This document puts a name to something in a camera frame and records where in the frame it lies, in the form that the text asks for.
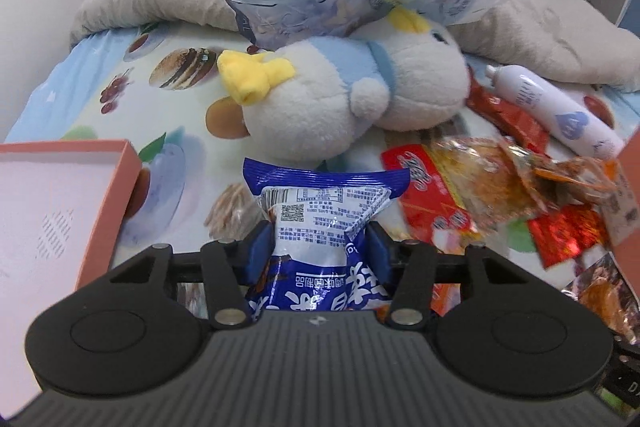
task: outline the plush toy body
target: plush toy body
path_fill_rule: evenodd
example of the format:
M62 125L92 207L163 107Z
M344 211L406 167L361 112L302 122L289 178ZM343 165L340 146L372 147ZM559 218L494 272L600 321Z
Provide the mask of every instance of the plush toy body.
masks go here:
M258 55L225 51L218 69L256 143L284 160L332 158L372 125L432 127L462 107L469 89L449 33L401 7L347 39L314 37Z

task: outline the plush toy eye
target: plush toy eye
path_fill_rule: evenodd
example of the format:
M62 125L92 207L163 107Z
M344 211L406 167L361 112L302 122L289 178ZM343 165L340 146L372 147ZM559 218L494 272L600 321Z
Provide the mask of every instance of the plush toy eye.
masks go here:
M445 38L438 32L434 32L433 33L433 38L436 39L438 42L444 42L445 44L449 44Z

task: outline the yellow plush feet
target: yellow plush feet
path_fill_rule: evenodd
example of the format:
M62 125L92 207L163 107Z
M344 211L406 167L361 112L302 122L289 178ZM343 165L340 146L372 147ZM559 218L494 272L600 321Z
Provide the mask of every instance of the yellow plush feet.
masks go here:
M405 33L425 33L431 29L427 20L413 10L396 6L387 15L391 25Z
M252 105L260 102L269 93L271 87L295 76L296 70L286 58L274 58L264 62L270 55L226 50L218 57L218 71L222 83L232 99L240 105Z

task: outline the metal screw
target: metal screw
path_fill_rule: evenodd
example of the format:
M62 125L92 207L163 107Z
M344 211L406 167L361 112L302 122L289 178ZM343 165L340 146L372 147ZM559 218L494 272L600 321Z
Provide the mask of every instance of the metal screw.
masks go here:
M225 326L237 326L246 320L246 314L238 308L225 308L215 315L215 320Z
M391 312L391 320L401 326L415 326L422 321L422 314L411 308L400 308Z

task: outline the blue snack bag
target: blue snack bag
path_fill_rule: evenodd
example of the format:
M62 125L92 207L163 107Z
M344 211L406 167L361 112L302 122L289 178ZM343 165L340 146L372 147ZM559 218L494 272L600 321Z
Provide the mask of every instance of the blue snack bag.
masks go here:
M244 161L244 179L275 223L275 248L247 292L263 309L374 309L388 301L362 256L364 226L408 187L408 169L336 173Z

